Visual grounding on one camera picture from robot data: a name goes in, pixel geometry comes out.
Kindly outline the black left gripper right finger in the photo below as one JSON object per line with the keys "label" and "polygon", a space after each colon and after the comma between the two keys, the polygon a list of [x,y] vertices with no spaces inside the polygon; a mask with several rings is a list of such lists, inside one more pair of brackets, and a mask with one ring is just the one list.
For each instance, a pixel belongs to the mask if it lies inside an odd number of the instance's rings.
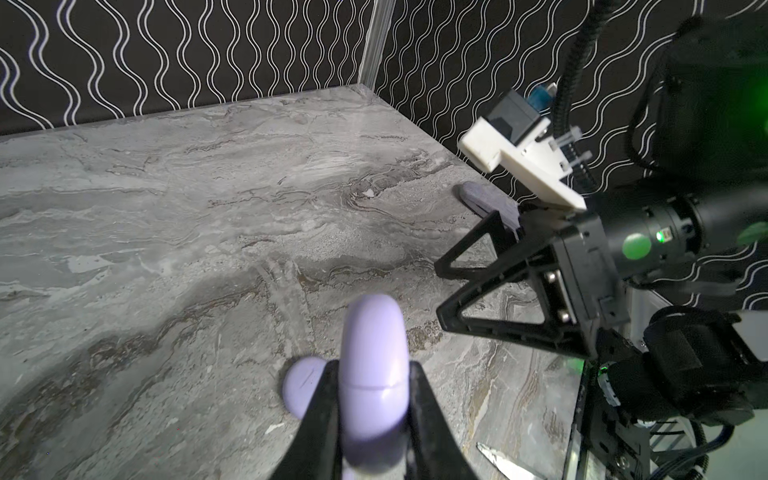
{"label": "black left gripper right finger", "polygon": [[409,363],[408,479],[477,479],[456,443],[426,373]]}

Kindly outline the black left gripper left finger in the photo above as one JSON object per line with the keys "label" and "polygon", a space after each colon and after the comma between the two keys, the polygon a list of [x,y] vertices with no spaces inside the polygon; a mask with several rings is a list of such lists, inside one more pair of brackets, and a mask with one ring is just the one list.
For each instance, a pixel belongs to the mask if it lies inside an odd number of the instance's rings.
{"label": "black left gripper left finger", "polygon": [[271,479],[340,479],[337,360],[327,362],[299,429]]}

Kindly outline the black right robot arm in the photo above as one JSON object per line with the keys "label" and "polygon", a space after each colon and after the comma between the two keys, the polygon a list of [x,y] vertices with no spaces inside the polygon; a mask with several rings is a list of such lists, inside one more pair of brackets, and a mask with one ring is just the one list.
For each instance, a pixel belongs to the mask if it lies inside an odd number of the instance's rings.
{"label": "black right robot arm", "polygon": [[584,196],[588,153],[570,123],[593,42],[617,9],[581,25],[548,115],[515,92],[461,137],[484,172],[505,168],[537,198],[516,222],[490,211],[435,264],[463,286],[443,330],[581,358],[572,438],[576,475],[595,457],[609,479],[701,479],[709,456],[767,406],[767,363],[741,312],[671,305],[643,346],[620,334],[627,288],[733,296],[739,279],[672,281],[666,268],[767,238],[767,17],[684,21],[627,125],[624,150],[647,177]]}

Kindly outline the purple earbud charging case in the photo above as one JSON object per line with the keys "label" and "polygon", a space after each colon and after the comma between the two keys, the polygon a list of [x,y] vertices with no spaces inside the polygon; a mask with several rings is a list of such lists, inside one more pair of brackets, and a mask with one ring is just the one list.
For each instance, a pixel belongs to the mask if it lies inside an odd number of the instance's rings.
{"label": "purple earbud charging case", "polygon": [[409,350],[398,303],[368,294],[350,304],[339,358],[341,449],[348,464],[381,475],[407,445]]}

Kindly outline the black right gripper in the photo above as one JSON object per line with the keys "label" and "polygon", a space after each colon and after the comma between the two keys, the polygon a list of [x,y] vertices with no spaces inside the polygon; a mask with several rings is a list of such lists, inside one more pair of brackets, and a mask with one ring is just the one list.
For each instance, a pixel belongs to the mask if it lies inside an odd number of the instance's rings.
{"label": "black right gripper", "polygon": [[521,220],[523,230],[493,211],[435,261],[438,277],[463,282],[437,307],[441,328],[595,359],[599,332],[628,320],[600,217],[539,209]]}

